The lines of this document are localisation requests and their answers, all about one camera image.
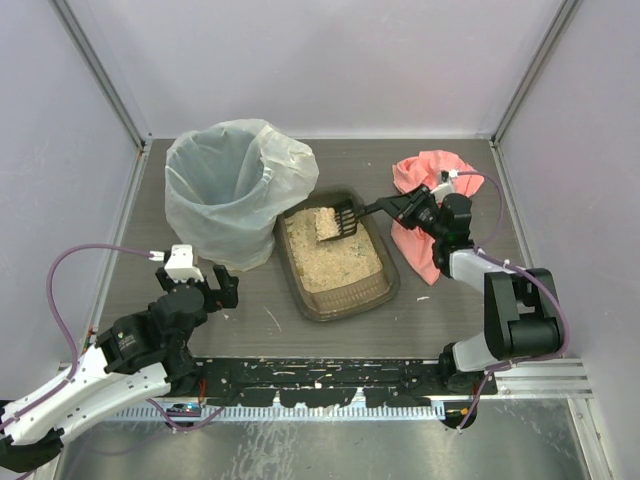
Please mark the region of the black slotted litter scoop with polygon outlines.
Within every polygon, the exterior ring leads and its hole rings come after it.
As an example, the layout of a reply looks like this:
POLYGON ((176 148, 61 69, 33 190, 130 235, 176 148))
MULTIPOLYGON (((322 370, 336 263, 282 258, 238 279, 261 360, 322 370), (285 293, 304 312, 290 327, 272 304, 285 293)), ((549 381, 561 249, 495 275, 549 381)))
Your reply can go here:
POLYGON ((376 213, 382 209, 377 203, 359 205, 353 199, 346 199, 332 206, 334 210, 334 225, 336 232, 333 235, 317 234, 319 242, 330 242, 351 237, 357 233, 359 220, 365 216, 376 213))

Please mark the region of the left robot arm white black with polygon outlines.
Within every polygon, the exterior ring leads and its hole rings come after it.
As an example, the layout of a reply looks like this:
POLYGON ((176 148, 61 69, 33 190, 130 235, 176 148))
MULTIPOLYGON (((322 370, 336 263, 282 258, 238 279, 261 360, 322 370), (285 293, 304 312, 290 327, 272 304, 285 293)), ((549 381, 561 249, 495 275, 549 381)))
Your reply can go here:
POLYGON ((189 393, 200 376, 188 349, 193 331, 209 314, 238 305, 238 278, 221 265, 213 271, 216 289, 157 270, 163 296, 118 319, 48 384, 3 404, 2 468, 30 473, 103 419, 149 398, 189 393))

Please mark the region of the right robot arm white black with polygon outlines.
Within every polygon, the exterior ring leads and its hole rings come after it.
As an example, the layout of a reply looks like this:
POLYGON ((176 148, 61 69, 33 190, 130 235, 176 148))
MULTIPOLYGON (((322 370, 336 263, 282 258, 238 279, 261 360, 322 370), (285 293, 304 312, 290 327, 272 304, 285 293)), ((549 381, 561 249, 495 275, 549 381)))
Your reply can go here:
POLYGON ((551 272, 524 269, 484 253, 471 239, 472 202, 468 197, 449 193, 438 200, 421 186, 380 198, 367 211, 383 211, 400 226, 431 236, 433 261, 441 274, 483 296, 482 332, 445 346, 439 356, 443 384, 564 353, 569 329, 551 272))

